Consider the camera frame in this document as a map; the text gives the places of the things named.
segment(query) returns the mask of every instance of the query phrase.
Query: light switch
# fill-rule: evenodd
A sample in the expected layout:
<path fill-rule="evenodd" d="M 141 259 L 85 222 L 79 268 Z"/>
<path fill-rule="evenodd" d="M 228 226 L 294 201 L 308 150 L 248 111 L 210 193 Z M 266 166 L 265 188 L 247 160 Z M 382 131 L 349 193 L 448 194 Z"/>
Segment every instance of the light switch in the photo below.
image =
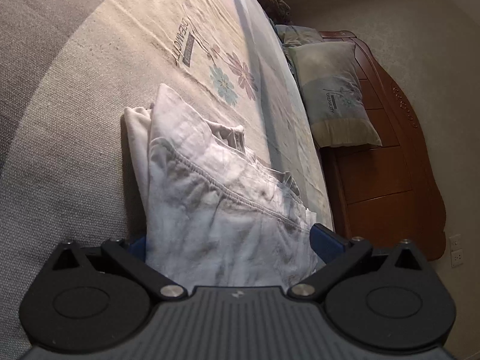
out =
<path fill-rule="evenodd" d="M 452 235 L 452 237 L 448 238 L 450 240 L 450 252 L 457 251 L 462 249 L 462 236 L 460 234 Z"/>

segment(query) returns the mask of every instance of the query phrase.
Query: pillowcase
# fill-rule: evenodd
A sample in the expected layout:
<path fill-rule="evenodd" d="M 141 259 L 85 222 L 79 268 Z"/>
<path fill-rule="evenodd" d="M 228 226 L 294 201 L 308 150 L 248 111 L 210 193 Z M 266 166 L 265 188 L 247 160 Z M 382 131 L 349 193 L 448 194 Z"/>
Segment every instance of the pillowcase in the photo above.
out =
<path fill-rule="evenodd" d="M 382 145 L 363 107 L 354 43 L 305 44 L 289 48 L 289 54 L 320 147 Z"/>

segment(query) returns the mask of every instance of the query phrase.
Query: ribbed gray surface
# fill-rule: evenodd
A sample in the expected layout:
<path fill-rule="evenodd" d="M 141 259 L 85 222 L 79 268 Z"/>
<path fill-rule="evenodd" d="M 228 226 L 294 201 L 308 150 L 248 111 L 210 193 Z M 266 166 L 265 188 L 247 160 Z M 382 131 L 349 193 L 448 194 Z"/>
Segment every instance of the ribbed gray surface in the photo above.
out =
<path fill-rule="evenodd" d="M 186 301 L 162 304 L 137 337 L 114 349 L 74 356 L 34 348 L 25 356 L 28 360 L 390 358 L 452 359 L 442 349 L 393 357 L 356 348 L 329 328 L 314 304 L 290 301 L 279 288 L 211 287 L 198 288 Z"/>

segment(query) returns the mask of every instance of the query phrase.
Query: bed sheet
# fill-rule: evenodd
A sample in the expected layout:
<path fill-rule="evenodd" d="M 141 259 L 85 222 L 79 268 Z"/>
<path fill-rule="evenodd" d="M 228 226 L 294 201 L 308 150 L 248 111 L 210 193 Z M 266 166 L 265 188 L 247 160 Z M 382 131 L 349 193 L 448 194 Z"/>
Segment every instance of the bed sheet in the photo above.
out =
<path fill-rule="evenodd" d="M 0 0 L 0 58 L 0 358 L 28 347 L 18 306 L 58 242 L 144 230 L 121 119 L 160 83 L 243 125 L 332 228 L 299 91 L 256 0 Z"/>

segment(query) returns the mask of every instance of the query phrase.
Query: pink flower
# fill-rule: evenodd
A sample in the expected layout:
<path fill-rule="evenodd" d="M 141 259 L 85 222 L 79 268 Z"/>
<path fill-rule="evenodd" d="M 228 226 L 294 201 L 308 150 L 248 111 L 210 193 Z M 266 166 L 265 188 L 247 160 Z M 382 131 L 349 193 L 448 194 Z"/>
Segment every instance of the pink flower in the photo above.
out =
<path fill-rule="evenodd" d="M 234 52 L 232 52 L 232 55 L 227 53 L 227 56 L 230 60 L 230 64 L 228 64 L 230 70 L 238 76 L 239 86 L 245 88 L 248 98 L 253 100 L 255 98 L 254 91 L 258 92 L 258 88 L 255 85 L 255 78 L 249 72 L 247 64 L 245 62 L 242 64 Z"/>

